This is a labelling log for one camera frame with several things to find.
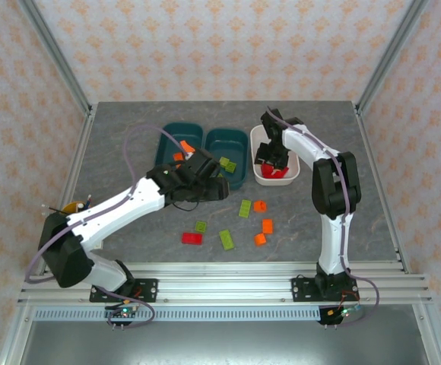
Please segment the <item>aluminium table side rail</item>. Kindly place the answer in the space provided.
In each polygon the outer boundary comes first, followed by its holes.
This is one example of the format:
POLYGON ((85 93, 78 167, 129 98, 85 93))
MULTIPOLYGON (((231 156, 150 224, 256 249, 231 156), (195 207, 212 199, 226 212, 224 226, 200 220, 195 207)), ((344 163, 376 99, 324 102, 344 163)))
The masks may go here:
MULTIPOLYGON (((60 208, 70 202, 73 197, 96 110, 97 105, 93 105, 92 109, 85 113, 83 125, 78 135, 78 141, 68 168, 68 174, 57 203, 60 208)), ((21 364, 38 306, 24 301, 23 303, 16 302, 14 308, 15 311, 11 321, 11 327, 8 330, 5 343, 0 353, 0 365, 21 364)))
MULTIPOLYGON (((396 256, 398 259, 400 259, 403 271, 405 272, 404 277, 406 278, 409 277, 410 274, 413 274, 414 270, 411 267, 409 256, 401 243, 400 233, 396 227, 392 210, 389 207, 388 199, 385 195, 381 175, 376 164, 376 158, 370 144, 363 117, 358 108, 354 107, 354 112, 356 114, 363 143, 370 160, 379 198, 382 202, 382 209, 385 213, 392 243, 397 253, 396 256)), ((435 297, 430 296, 427 299, 420 298, 418 302, 416 304, 412 304, 411 307, 414 321, 417 324, 420 338, 424 346, 425 358, 427 359, 428 365, 441 365, 441 318, 436 308, 435 297)))

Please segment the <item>controller board with green light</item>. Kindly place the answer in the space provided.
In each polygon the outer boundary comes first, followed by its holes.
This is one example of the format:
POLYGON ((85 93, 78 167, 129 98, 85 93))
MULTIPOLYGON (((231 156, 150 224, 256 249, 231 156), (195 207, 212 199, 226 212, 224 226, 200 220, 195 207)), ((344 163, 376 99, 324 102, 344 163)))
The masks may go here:
POLYGON ((350 306, 320 306, 318 323, 324 328, 329 326, 338 327, 346 318, 361 310, 360 304, 350 306))
POLYGON ((118 303, 113 306, 106 306, 106 322, 112 329, 124 330, 132 324, 132 320, 136 317, 138 306, 129 306, 118 303))

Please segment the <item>aluminium frame post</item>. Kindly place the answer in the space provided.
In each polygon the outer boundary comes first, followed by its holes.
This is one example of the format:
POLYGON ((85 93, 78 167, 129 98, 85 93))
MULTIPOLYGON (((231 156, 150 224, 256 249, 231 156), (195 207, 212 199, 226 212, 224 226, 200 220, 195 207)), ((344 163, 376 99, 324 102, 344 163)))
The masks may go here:
POLYGON ((403 45, 411 35, 420 16, 427 6, 429 0, 411 0, 405 15, 397 26, 395 32, 390 38, 389 44, 385 48, 379 62, 372 73, 366 87, 363 90, 359 100, 354 104, 354 109, 358 116, 362 116, 368 110, 370 103, 376 95, 379 87, 382 85, 392 64, 399 55, 403 45))
POLYGON ((37 3, 35 0, 17 0, 17 3, 28 17, 34 30, 37 32, 42 45, 45 47, 54 62, 76 104, 84 114, 88 115, 92 110, 92 105, 80 86, 78 79, 75 77, 65 54, 60 48, 59 42, 53 35, 37 3))

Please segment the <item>white plastic container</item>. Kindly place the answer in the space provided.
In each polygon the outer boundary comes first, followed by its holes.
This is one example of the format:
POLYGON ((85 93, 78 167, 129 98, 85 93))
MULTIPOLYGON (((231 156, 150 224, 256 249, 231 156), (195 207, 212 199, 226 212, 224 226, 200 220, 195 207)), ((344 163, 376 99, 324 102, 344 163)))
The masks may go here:
POLYGON ((280 178, 266 179, 262 175, 262 168, 260 165, 255 164, 255 155, 260 146, 263 143, 269 143, 268 136, 262 125, 253 127, 249 133, 250 139, 250 151, 252 157, 252 170, 255 176, 255 181, 261 186, 287 186, 290 185, 300 174, 300 162, 298 156, 290 151, 288 153, 288 165, 287 172, 280 178))

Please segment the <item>teal plastic container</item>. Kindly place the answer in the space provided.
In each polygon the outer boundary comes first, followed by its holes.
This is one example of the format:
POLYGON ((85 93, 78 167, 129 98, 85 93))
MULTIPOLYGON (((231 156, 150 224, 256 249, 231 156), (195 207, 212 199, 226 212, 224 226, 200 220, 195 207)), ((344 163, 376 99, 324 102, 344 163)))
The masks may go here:
POLYGON ((238 190, 246 180, 249 167, 249 139, 238 129, 212 129, 205 138, 205 149, 218 160, 226 157, 236 163, 234 173, 220 168, 220 174, 227 179, 231 190, 238 190))
MULTIPOLYGON (((203 145, 204 130, 195 123, 188 122, 172 122, 163 127, 169 135, 175 138, 178 142, 181 140, 187 141, 193 148, 200 148, 203 145)), ((181 152, 167 136, 161 134, 157 146, 157 153, 154 159, 155 165, 175 162, 173 155, 181 152)))

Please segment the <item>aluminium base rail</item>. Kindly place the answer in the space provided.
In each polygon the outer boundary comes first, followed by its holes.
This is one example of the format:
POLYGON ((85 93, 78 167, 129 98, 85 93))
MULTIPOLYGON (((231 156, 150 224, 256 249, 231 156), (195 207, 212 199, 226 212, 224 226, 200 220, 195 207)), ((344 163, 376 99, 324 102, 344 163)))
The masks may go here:
MULTIPOLYGON (((140 278, 159 281, 158 306, 291 305, 291 278, 312 277, 313 262, 130 263, 140 278)), ((425 275, 404 277, 398 261, 355 262, 362 304, 416 304, 436 295, 425 275)))

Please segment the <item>grey metal panel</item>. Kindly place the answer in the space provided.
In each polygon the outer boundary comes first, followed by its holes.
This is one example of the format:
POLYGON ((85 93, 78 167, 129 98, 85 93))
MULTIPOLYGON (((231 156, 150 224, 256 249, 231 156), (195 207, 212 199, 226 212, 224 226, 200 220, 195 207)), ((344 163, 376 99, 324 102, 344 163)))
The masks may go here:
POLYGON ((429 365, 419 331, 389 322, 36 322, 20 365, 429 365))

